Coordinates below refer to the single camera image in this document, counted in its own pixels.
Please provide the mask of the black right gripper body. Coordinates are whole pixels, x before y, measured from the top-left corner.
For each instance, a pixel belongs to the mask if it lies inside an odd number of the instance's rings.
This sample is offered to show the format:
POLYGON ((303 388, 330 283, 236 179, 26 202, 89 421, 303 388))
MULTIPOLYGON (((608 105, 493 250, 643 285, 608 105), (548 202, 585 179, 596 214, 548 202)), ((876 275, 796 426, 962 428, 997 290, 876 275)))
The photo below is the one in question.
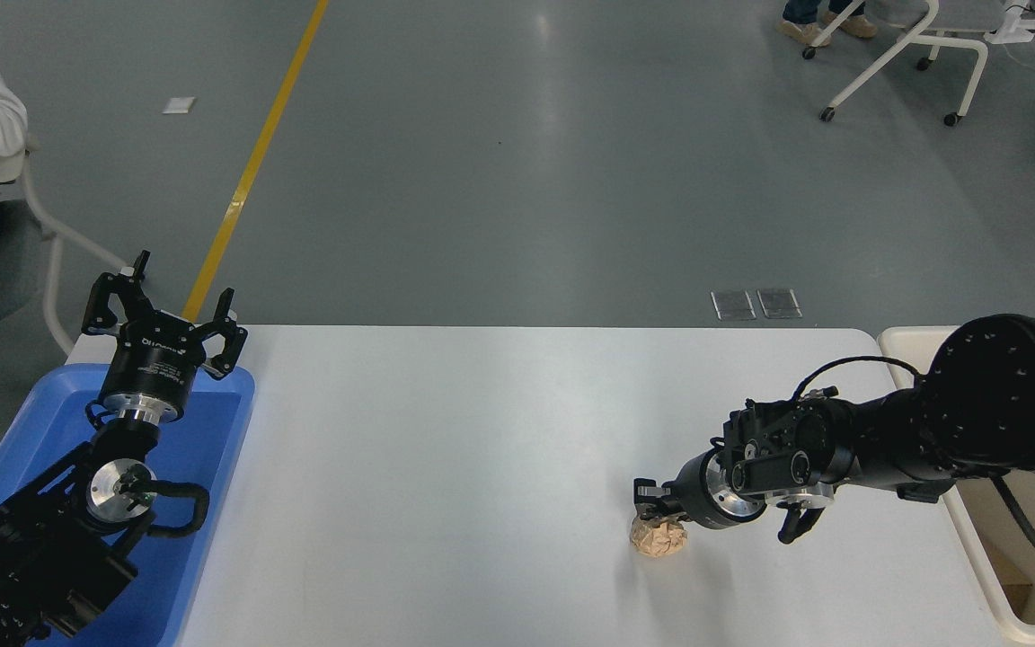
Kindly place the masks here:
POLYGON ((694 524, 721 531, 739 523, 728 508, 734 492, 727 486, 716 452, 690 459, 669 487, 678 507, 694 524))

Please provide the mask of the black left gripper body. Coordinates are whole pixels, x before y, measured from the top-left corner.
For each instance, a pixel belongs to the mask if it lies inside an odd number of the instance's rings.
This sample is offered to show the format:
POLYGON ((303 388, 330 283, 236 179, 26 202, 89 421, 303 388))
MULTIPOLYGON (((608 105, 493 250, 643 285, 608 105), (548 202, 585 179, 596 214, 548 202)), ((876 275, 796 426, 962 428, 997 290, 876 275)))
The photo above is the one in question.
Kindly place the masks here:
POLYGON ((119 328, 100 389, 103 408, 118 411, 137 398, 149 398, 164 403, 167 411, 184 411, 205 357, 189 321, 170 313, 132 319, 119 328))

